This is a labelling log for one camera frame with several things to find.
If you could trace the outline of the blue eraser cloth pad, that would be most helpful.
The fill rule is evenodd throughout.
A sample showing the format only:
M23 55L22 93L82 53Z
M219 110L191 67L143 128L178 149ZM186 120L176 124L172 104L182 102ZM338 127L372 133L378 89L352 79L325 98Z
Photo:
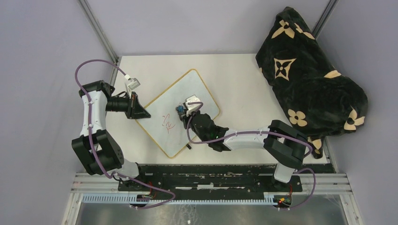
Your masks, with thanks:
M182 105L179 105L176 107L177 113L183 113L184 112L184 107Z

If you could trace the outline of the yellow framed whiteboard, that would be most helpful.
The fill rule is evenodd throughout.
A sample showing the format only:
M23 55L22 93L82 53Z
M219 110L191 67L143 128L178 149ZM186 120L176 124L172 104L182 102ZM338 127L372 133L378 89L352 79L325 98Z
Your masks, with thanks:
M190 69L145 106L151 118L137 120L168 158L174 158L189 143L176 107L184 107L186 99L193 95L204 104L201 113L207 113L211 119L219 116L221 109L209 88L198 71Z

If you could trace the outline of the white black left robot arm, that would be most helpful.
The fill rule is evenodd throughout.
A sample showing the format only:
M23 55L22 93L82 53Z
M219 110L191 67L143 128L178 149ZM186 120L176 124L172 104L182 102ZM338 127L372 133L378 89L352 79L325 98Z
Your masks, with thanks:
M149 119L151 115L139 103L136 92L113 96L114 90L103 80L83 85L79 91L84 104L83 127L71 146L88 174L130 178L130 185L140 191L146 188L148 179L140 173L138 163L124 158L121 147L107 131L106 114L122 112L130 120Z

